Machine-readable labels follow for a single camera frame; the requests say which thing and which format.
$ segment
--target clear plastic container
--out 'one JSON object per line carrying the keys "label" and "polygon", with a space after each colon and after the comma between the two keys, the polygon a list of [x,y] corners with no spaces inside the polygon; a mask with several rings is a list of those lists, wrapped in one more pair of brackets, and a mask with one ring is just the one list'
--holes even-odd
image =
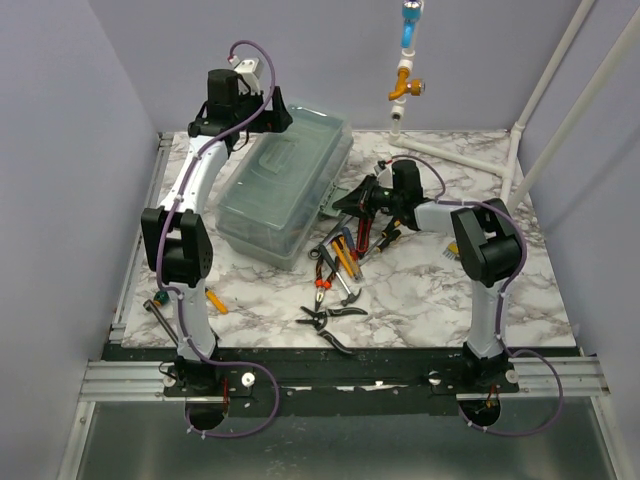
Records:
{"label": "clear plastic container", "polygon": [[285,270],[293,268],[353,145],[345,119],[288,109],[291,126],[256,141],[216,204],[218,232],[235,251]]}

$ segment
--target container lid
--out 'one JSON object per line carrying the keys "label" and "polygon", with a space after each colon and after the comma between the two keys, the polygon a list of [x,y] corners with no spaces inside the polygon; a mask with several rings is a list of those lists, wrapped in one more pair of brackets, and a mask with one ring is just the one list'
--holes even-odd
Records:
{"label": "container lid", "polygon": [[272,230],[281,230],[320,176],[341,137],[344,120],[289,106],[293,123],[267,133],[247,154],[242,169],[221,192],[218,208]]}

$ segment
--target wall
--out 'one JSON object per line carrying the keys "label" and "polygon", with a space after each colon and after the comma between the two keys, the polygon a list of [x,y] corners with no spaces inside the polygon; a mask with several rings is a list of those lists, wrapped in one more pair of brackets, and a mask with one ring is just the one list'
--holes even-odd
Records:
{"label": "wall", "polygon": [[84,0],[0,16],[0,472],[56,477],[157,135]]}
{"label": "wall", "polygon": [[[207,71],[226,68],[242,38],[272,55],[285,101],[341,111],[357,128],[389,126],[399,0],[89,1],[159,130],[186,128],[206,97]],[[427,91],[409,100],[405,126],[511,126],[578,3],[427,0],[414,68]]]}
{"label": "wall", "polygon": [[[638,8],[597,2],[524,134],[527,170]],[[578,342],[596,352],[629,452],[640,451],[640,45],[532,190]],[[636,472],[640,459],[635,456]]]}

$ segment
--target marble tabletop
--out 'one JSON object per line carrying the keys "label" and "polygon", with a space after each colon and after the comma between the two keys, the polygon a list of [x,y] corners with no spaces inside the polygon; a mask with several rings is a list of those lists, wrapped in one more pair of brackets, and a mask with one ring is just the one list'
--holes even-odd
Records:
{"label": "marble tabletop", "polygon": [[[457,151],[480,160],[504,163],[509,144],[501,132],[429,133],[405,135],[433,146]],[[357,186],[372,173],[374,164],[406,150],[389,146],[383,132],[354,132],[354,146],[339,184]],[[164,198],[178,175],[189,139],[176,134],[160,198]],[[335,220],[318,223],[293,271],[286,272],[234,252],[217,234],[213,203],[216,194],[248,151],[234,153],[222,168],[203,215],[213,244],[214,267],[207,285],[229,308],[221,315],[211,305],[209,321],[223,347],[328,346],[308,325],[295,323],[304,317],[300,306],[313,307],[314,266],[306,252],[322,239]],[[440,172],[447,184],[446,199],[485,200],[499,195],[500,180],[488,173],[423,155]],[[427,195],[438,191],[438,182],[420,167]],[[571,327],[546,251],[544,237],[530,200],[518,209],[516,220],[526,234],[529,257],[523,273],[513,284],[512,304],[507,320],[507,343],[512,346],[574,346]],[[378,215],[371,236],[388,222]],[[355,233],[356,224],[350,227]],[[464,342],[471,321],[471,285],[459,262],[443,255],[452,238],[433,233],[403,235],[383,254],[363,266],[362,295],[355,306],[367,316],[329,320],[327,329],[349,347],[455,347]],[[156,291],[155,274],[143,260],[129,312],[122,345],[165,347],[171,342],[155,317],[142,307]],[[324,306],[339,306],[344,292],[339,284],[327,292]],[[175,325],[171,305],[162,308]]]}

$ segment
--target blue pipe fitting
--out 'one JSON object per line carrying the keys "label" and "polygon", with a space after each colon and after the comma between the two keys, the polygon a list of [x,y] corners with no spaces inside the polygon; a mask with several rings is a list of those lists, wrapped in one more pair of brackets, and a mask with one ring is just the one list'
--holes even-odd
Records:
{"label": "blue pipe fitting", "polygon": [[416,24],[422,14],[421,0],[404,0],[402,3],[402,17],[404,18],[404,29],[402,31],[402,48],[409,48],[411,38],[415,31]]}

